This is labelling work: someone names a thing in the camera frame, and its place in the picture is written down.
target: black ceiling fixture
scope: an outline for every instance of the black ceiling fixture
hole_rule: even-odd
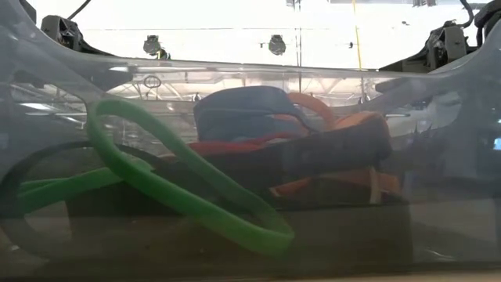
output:
[[[276,56],[282,56],[286,50],[282,35],[274,34],[268,43],[268,50]]]
[[[158,38],[158,35],[148,35],[142,45],[142,50],[150,56],[156,56],[158,60],[170,60],[171,54],[162,48]]]

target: yellow pole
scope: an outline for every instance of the yellow pole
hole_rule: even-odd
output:
[[[356,0],[351,0],[351,4],[353,5],[353,15],[355,16],[355,38],[357,40],[357,55],[359,56],[359,69],[362,69],[362,57],[360,56],[360,37],[359,37],[359,27],[357,24],[357,3]]]

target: green rubber band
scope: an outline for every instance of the green rubber band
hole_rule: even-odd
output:
[[[143,160],[135,160],[135,165],[151,170]],[[119,183],[122,179],[108,168],[99,168],[80,175],[63,179],[44,179],[25,182],[21,185],[18,199],[21,210],[27,214],[40,208],[67,201],[85,191]]]
[[[102,115],[122,117],[152,133],[223,197],[253,212],[269,230],[225,211],[126,158],[102,130],[99,122]],[[96,152],[114,174],[156,201],[191,216],[241,246],[265,255],[278,255],[294,239],[294,231],[271,206],[205,161],[141,107],[117,99],[95,102],[88,107],[87,133]]]

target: blue fabric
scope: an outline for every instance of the blue fabric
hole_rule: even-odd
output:
[[[300,136],[296,121],[273,118],[273,114],[296,117],[315,131],[305,115],[282,90],[271,86],[225,89],[202,99],[193,109],[199,141],[237,142],[289,132]]]

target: clear plastic container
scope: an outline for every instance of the clear plastic container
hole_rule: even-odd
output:
[[[499,25],[434,73],[398,74],[82,54],[8,3],[3,277],[297,278],[499,263]],[[258,115],[247,107],[262,100],[248,97],[207,110],[211,94],[241,88],[303,97],[290,102],[297,112],[260,115],[305,131],[256,143],[246,135],[256,121],[236,139],[202,139],[202,125]],[[329,117],[308,104],[318,102]]]

